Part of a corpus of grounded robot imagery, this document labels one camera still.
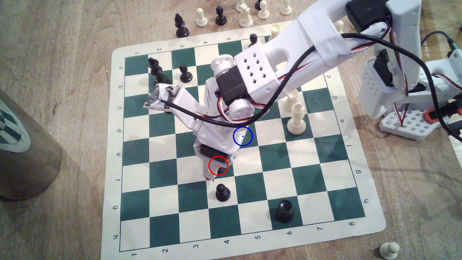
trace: white chess piece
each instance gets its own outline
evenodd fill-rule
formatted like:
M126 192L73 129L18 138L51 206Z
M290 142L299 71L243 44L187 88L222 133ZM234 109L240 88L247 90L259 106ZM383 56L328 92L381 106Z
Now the white chess piece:
M244 0L238 0L239 2L237 3L236 5L236 10L238 12L242 12L242 5L244 5L245 7L247 7L247 4L244 3Z
M242 12L241 12L241 18L239 19L239 25L244 28L251 27L254 24L254 21L252 20L252 17L250 16L250 8L242 5L241 9L242 9Z
M342 20L338 20L334 23L335 25L335 29L339 32L339 33L343 33L342 29L343 29L343 21Z
M284 103L284 108L291 112L293 104L297 103L298 90L294 89L287 94L287 100Z
M200 27L206 26L208 24L208 20L204 17L204 10L202 8L198 8L196 10L196 14L198 16L196 24Z
M258 12L258 17L262 20L266 20L269 17L268 3L265 0L260 2L261 10Z
M396 242L383 243L380 246L379 253L386 260L393 260L398 255L400 246Z
M290 0L282 0L282 3L284 3L284 5L280 9L281 13L284 14L284 15L291 14L292 13L292 7L289 6Z
M300 135L305 132L306 123L303 120L305 117L305 106L300 102L293 104L290 116L291 118L287 122L287 130L294 135Z
M272 39L274 39L278 34L279 32L281 31L281 27L278 25L278 24L274 24L271 26L271 35L268 39L268 41L271 41Z

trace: black chess piece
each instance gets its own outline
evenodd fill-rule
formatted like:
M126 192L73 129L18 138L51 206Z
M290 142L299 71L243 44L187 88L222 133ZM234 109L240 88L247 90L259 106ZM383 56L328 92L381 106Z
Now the black chess piece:
M184 27L183 17L179 13L175 14L175 27L178 28L176 30L176 36L178 38L187 37L189 35L189 30Z
M225 185L223 184L218 184L217 185L217 191L215 192L215 196L217 197L217 200L221 202L225 202L229 200L231 196L231 191Z
M249 47L252 46L252 45L254 45L255 43L257 43L257 41L258 41L257 35L254 34L254 33L252 33L252 34L250 35L250 44L249 44Z
M180 65L180 80L183 83L188 83L193 79L193 75L188 71L188 67L186 67L186 64L181 64Z
M261 10L260 2L261 2L261 0L258 0L257 2L255 2L255 9L257 9L258 11Z
M215 23L217 25L225 25L226 22L228 21L228 18L226 18L226 16L224 16L223 14L223 7L221 6L217 6L217 8L215 9L215 11L217 12L217 17L215 18Z
M276 210L276 218L282 223L287 223L293 219L293 216L294 211L292 208L292 203L286 199L281 200Z

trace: wooden table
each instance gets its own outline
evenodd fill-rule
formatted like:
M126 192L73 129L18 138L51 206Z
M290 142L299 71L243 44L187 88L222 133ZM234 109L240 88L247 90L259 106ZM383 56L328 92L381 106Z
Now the wooden table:
M293 0L293 13L277 11L255 25L296 18L313 0ZM253 1L246 0L249 6ZM190 35L238 28L235 0L3 1L0 3L0 88L37 120L66 150L62 170L45 192L19 202L0 201L1 259L97 259L101 247L112 51L118 47L175 38L174 15ZM195 10L223 27L195 26ZM462 46L462 2L424 0L421 35L448 32ZM345 18L345 30L349 23ZM441 36L428 40L424 60L446 56ZM443 130L414 142L378 131L357 95L363 53L339 66L372 170L387 228L379 233L284 248L232 259L372 259L386 241L401 246L400 259L462 257L462 170Z

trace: chessboard mat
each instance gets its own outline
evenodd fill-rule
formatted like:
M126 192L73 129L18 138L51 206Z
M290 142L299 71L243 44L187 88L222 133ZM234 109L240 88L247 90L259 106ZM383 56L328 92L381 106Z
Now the chessboard mat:
M280 23L285 27L289 22ZM122 47L112 56L102 259L213 259L381 231L385 220L336 68L298 88L306 130L287 131L274 104L249 126L252 142L213 182L202 176L195 136L173 114L142 107L154 78L147 59L203 104L210 62L265 43L271 25ZM182 83L185 63L193 80ZM243 143L248 143L247 132ZM219 202L216 185L231 198ZM288 199L295 217L275 219Z

